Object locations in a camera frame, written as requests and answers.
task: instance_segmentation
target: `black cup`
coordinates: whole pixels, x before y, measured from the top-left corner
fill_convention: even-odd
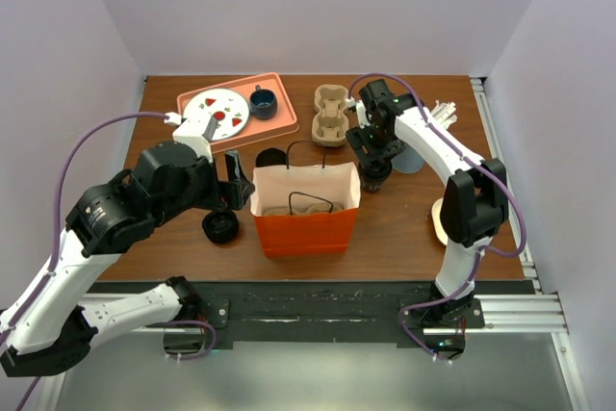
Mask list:
[[[248,100],[250,112],[261,120],[271,119],[278,110],[278,101],[273,91],[257,86]]]

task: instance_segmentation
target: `wire handle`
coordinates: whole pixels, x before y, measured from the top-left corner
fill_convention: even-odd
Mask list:
[[[291,167],[289,165],[289,152],[291,151],[291,147],[294,144],[298,144],[298,143],[314,143],[315,145],[322,147],[323,148],[323,159],[321,160],[321,168],[325,168],[325,155],[327,153],[327,150],[325,149],[325,146],[323,146],[322,144],[318,144],[318,143],[316,143],[315,141],[312,141],[312,140],[298,140],[298,141],[294,141],[289,146],[287,146],[287,170]]]
[[[302,193],[302,192],[290,192],[289,193],[289,215],[290,216],[293,215],[293,208],[291,207],[291,196],[293,196],[294,194],[299,194],[300,196],[313,197],[315,199],[318,199],[319,201],[326,202],[327,204],[329,204],[329,212],[327,214],[331,214],[331,211],[334,210],[334,203],[325,199],[324,197],[314,196],[313,194]]]

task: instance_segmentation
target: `wooden tabletop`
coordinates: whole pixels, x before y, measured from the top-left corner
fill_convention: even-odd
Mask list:
[[[241,76],[152,76],[145,86],[142,111],[176,111],[176,97],[189,90],[238,79]],[[294,105],[299,130],[291,135],[239,148],[248,178],[256,155],[271,146],[286,148],[296,140],[310,140],[315,89],[321,84],[348,86],[355,76],[282,76]],[[489,158],[490,151],[468,77],[408,76],[406,78],[431,108],[434,101],[454,101],[458,121],[449,130],[473,151]],[[393,92],[404,93],[398,84]],[[139,154],[159,141],[171,138],[172,128],[157,119],[140,119],[130,144],[126,166],[133,166]],[[313,165],[319,150],[306,144],[294,154],[294,164]],[[347,145],[328,152],[328,163],[355,162]],[[156,230],[147,241],[135,244],[117,264],[102,276],[107,280],[165,279],[183,275],[191,280],[276,280],[276,279],[425,279],[435,277],[445,248],[437,241],[429,212],[442,197],[444,186],[425,165],[411,175],[394,171],[379,193],[362,193],[353,239],[344,256],[301,256],[270,260],[263,254],[254,220],[248,208],[238,213],[240,236],[231,244],[214,245],[204,236],[204,211],[191,210]],[[494,239],[501,248],[514,248],[506,224]],[[479,270],[483,279],[522,279],[518,259],[487,255]]]

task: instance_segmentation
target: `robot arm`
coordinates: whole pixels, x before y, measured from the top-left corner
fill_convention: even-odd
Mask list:
[[[426,121],[411,94],[393,95],[382,79],[367,84],[360,95],[361,101],[348,101],[348,106],[358,113],[360,126],[349,130],[346,137],[358,157],[364,183],[384,182],[391,172],[391,159],[406,143],[446,185],[441,222],[449,241],[434,282],[433,296],[452,295],[472,274],[477,250],[491,242],[508,217],[504,194],[463,159],[487,168],[503,183],[506,182],[504,165],[497,159],[485,161],[449,132],[442,131],[462,156],[455,153],[429,128],[428,123],[437,125],[430,112],[426,112]],[[468,304],[474,287],[475,282],[470,281],[445,309],[456,310]]]
[[[60,261],[48,262],[25,293],[0,315],[7,349],[0,357],[7,376],[47,376],[72,368],[118,335],[155,322],[193,320],[200,299],[183,277],[122,300],[79,306],[92,283],[132,244],[190,208],[241,210],[254,191],[236,151],[225,153],[229,181],[218,180],[208,139],[212,120],[184,120],[164,141],[142,152],[134,169],[89,188],[66,218]],[[15,326],[10,319],[49,276],[44,289]]]

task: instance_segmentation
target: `black round object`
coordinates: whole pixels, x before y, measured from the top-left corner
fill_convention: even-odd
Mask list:
[[[257,119],[267,120],[276,114],[278,100],[273,91],[256,86],[255,91],[248,98],[248,106],[250,107],[250,112]]]
[[[213,211],[201,222],[205,236],[212,243],[225,244],[235,240],[240,233],[240,223],[235,213],[228,210]]]
[[[278,148],[264,149],[257,155],[254,164],[256,167],[285,166],[287,164],[287,153]]]
[[[362,189],[368,193],[376,193],[383,186],[383,182],[392,173],[392,163],[387,162],[376,168],[359,168],[359,181]]]

